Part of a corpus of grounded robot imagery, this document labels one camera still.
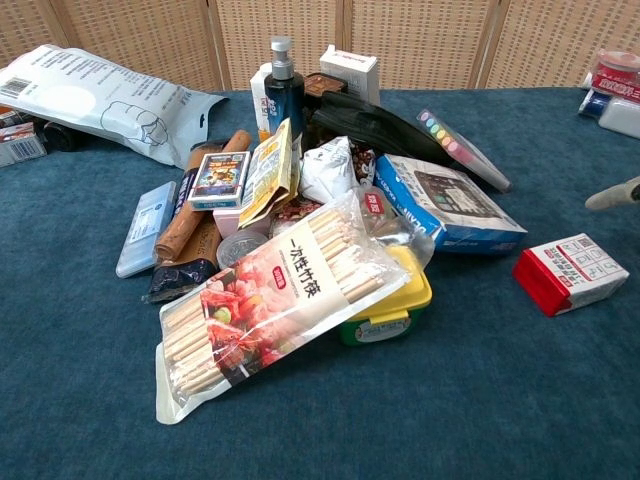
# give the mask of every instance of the yellow container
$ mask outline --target yellow container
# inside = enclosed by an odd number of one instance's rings
[[[346,345],[364,345],[406,335],[431,303],[431,286],[411,250],[391,247],[388,252],[410,272],[411,280],[392,295],[341,324],[338,331]]]

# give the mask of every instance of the yellow lid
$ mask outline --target yellow lid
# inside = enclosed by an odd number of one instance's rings
[[[363,310],[351,320],[364,320],[372,324],[393,322],[409,316],[409,310],[423,308],[431,302],[431,286],[418,259],[408,247],[389,247],[387,252],[411,275],[409,283]]]

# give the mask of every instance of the brown cylinder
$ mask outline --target brown cylinder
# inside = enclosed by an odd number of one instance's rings
[[[244,152],[251,145],[251,135],[244,130],[238,130],[222,149],[223,152]],[[214,145],[202,145],[191,152],[186,171],[200,167],[207,153],[219,151]],[[155,251],[160,260],[175,260],[187,244],[202,216],[206,212],[196,212],[189,202],[184,202],[180,211],[173,217],[164,233],[156,241]]]

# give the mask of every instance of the black pouch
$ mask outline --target black pouch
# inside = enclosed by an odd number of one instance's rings
[[[397,115],[345,93],[324,92],[312,124],[346,135],[381,153],[417,158],[449,166],[453,159],[442,146]]]

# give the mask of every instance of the blue carpet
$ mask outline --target blue carpet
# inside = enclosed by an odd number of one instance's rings
[[[249,93],[228,96],[211,138],[257,138]],[[638,478],[640,208],[583,205],[640,174],[640,143],[579,117],[583,96],[382,92],[476,143],[529,235],[503,258],[437,254],[410,336],[349,348],[330,332],[173,427],[155,420],[149,272],[115,266],[139,196],[181,172],[98,139],[0,169],[0,477]],[[631,277],[549,319],[511,269],[580,232]]]

